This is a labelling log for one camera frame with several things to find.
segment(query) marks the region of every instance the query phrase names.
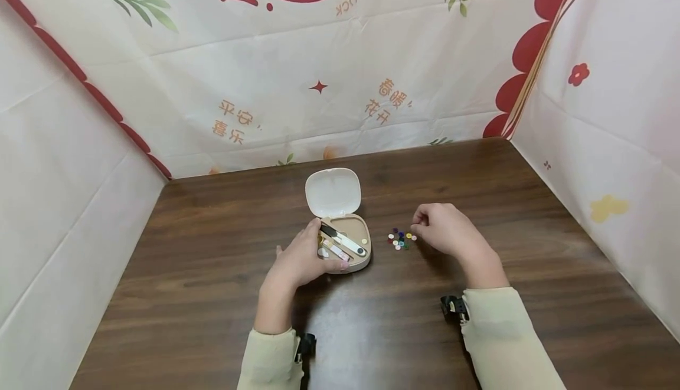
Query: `wrist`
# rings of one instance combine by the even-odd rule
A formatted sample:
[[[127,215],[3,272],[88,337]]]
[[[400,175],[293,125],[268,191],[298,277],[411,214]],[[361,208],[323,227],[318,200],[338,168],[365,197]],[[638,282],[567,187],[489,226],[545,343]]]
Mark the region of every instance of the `wrist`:
[[[476,289],[509,287],[510,283],[498,253],[491,247],[475,251],[458,260],[465,273],[467,286]]]
[[[253,328],[264,335],[281,335],[291,327],[291,312],[296,286],[276,275],[267,275],[260,287]]]
[[[290,278],[281,274],[272,273],[270,271],[267,277],[264,278],[262,286],[260,286],[260,297],[273,296],[277,298],[290,297],[295,295],[297,285],[293,283]]]

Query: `pile of beads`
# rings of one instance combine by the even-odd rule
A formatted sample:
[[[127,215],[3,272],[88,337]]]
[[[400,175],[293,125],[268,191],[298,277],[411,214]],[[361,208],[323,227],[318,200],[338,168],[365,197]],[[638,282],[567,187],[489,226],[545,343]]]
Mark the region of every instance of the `pile of beads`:
[[[418,239],[415,235],[411,234],[410,232],[404,234],[403,232],[400,232],[399,229],[393,228],[392,229],[393,234],[387,235],[387,241],[392,244],[395,248],[395,250],[401,250],[402,248],[405,248],[408,250],[408,242],[407,240],[415,241]]]

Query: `wooden table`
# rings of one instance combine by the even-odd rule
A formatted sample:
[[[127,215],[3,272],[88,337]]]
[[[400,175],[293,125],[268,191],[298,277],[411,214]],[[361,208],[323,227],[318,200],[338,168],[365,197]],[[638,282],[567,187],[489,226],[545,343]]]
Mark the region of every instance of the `wooden table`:
[[[312,219],[305,179],[330,167],[357,172],[374,255],[296,296],[294,327],[318,337],[310,390],[477,388],[439,309],[464,290],[456,262],[386,241],[424,202],[454,203],[500,253],[569,389],[680,389],[680,346],[500,139],[171,182],[71,388],[236,389],[274,247]]]

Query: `left hand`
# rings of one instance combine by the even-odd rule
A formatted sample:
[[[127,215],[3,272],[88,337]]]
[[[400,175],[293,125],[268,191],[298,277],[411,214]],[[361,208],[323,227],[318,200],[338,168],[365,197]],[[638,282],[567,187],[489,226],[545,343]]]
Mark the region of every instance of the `left hand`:
[[[277,246],[276,261],[269,270],[267,279],[296,289],[325,273],[347,269],[349,264],[346,261],[323,260],[318,257],[320,227],[321,220],[315,218],[295,236],[285,250]]]

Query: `red star print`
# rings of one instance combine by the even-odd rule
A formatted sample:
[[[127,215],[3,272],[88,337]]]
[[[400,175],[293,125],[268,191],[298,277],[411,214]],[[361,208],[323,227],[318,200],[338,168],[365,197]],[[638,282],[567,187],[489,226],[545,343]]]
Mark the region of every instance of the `red star print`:
[[[321,94],[321,92],[323,91],[323,89],[325,89],[325,87],[328,87],[328,85],[324,85],[319,80],[318,83],[316,85],[310,87],[310,89],[316,89],[317,91],[319,91],[319,94]]]

